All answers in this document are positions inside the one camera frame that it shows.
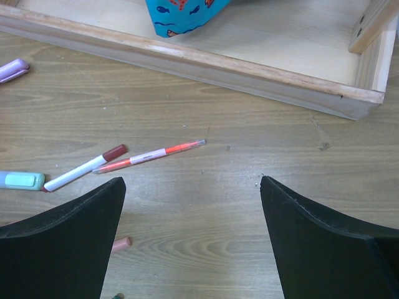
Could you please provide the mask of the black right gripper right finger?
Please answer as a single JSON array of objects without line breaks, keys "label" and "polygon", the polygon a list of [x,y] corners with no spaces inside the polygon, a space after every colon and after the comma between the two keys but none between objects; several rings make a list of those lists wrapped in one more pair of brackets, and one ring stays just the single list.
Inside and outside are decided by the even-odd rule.
[{"label": "black right gripper right finger", "polygon": [[398,229],[263,176],[261,202],[284,298],[398,298]]}]

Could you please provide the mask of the green blue highlighter pen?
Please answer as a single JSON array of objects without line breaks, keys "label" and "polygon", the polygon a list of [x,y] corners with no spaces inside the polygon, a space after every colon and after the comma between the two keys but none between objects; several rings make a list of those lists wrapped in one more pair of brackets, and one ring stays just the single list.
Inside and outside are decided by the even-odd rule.
[{"label": "green blue highlighter pen", "polygon": [[1,189],[40,191],[45,179],[42,173],[1,171]]}]

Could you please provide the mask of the purple highlighter pen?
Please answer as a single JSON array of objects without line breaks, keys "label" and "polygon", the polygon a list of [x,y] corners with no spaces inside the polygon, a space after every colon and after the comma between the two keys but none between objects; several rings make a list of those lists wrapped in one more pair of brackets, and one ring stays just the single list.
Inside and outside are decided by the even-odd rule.
[{"label": "purple highlighter pen", "polygon": [[28,73],[29,67],[29,64],[22,59],[15,59],[1,66],[1,83],[6,83]]}]

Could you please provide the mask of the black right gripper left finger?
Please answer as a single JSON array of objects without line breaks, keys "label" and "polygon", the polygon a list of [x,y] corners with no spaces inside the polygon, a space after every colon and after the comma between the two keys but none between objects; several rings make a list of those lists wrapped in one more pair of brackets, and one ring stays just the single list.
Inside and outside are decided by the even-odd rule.
[{"label": "black right gripper left finger", "polygon": [[100,298],[126,186],[87,194],[1,227],[1,298]]}]

